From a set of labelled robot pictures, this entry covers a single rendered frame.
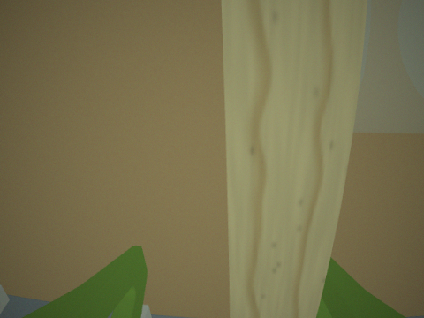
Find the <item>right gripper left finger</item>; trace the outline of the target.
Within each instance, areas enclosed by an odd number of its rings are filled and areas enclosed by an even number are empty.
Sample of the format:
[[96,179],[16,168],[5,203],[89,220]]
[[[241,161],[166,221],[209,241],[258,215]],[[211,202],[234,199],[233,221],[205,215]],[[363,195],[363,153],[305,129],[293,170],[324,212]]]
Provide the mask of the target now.
[[141,318],[148,269],[132,246],[65,295],[22,318]]

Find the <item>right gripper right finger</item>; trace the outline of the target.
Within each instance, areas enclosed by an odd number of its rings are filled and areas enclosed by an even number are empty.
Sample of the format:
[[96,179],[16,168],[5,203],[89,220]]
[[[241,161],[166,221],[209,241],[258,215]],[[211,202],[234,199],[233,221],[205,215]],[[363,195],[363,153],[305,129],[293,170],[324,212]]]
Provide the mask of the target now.
[[359,285],[331,257],[316,318],[406,318]]

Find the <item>light wooden shelf board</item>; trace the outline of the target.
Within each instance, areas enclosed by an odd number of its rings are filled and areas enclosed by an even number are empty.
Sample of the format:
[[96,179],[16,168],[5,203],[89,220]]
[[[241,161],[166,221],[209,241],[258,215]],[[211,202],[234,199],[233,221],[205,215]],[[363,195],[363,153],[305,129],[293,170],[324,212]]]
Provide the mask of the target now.
[[367,0],[221,0],[230,318],[316,318]]

